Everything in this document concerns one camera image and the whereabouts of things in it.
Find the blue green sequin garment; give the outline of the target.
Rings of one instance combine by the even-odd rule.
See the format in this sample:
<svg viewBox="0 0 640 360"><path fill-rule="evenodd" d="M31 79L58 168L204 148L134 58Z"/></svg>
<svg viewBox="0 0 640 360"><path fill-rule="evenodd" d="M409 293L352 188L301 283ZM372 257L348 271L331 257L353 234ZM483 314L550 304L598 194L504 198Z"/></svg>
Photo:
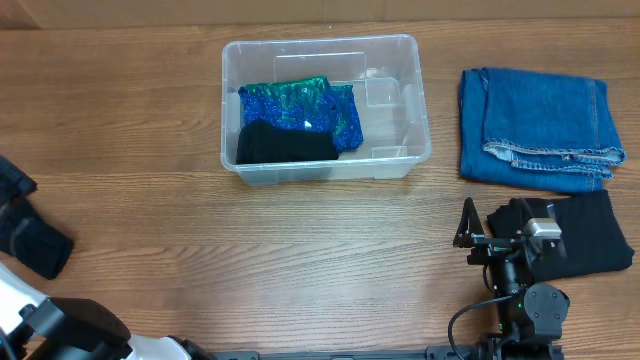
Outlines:
<svg viewBox="0 0 640 360"><path fill-rule="evenodd" d="M351 85L332 85L324 76L257 83L238 91L244 122L263 121L283 130L329 134L336 150L355 150L364 142Z"/></svg>

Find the small black cloth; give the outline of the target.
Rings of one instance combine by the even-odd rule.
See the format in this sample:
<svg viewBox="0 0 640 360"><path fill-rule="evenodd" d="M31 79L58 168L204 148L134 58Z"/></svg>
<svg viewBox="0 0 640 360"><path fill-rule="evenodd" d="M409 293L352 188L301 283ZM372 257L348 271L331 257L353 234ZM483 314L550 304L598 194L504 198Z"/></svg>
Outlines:
<svg viewBox="0 0 640 360"><path fill-rule="evenodd" d="M263 164L337 160L328 133L276 128L256 120L242 128L236 154L237 164Z"/></svg>

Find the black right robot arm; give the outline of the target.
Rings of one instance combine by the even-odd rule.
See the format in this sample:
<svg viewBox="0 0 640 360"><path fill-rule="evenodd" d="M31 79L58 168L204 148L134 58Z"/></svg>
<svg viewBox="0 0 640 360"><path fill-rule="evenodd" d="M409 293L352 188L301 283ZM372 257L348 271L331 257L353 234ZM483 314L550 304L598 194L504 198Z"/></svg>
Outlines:
<svg viewBox="0 0 640 360"><path fill-rule="evenodd" d="M529 219L511 238L488 237L473 200L464 201L460 223L453 239L457 248L468 248L467 263L483 267L483 281L493 298L468 305L449 321L447 335L457 359L561 359L553 342L562 336L562 324L570 306L569 297L558 288L538 283L535 264L564 257L562 231L552 214L535 217L524 206ZM499 332L481 338L464 350L454 340L456 320L465 313L495 306Z"/></svg>

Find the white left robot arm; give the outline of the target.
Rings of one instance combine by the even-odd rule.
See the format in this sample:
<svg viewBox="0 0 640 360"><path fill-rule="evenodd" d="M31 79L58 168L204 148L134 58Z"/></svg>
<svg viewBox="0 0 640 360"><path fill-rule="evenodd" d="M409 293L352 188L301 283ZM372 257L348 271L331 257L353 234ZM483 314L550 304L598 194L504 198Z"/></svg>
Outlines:
<svg viewBox="0 0 640 360"><path fill-rule="evenodd" d="M96 301L49 297L1 267L1 358L191 360L214 356L189 340L133 335Z"/></svg>

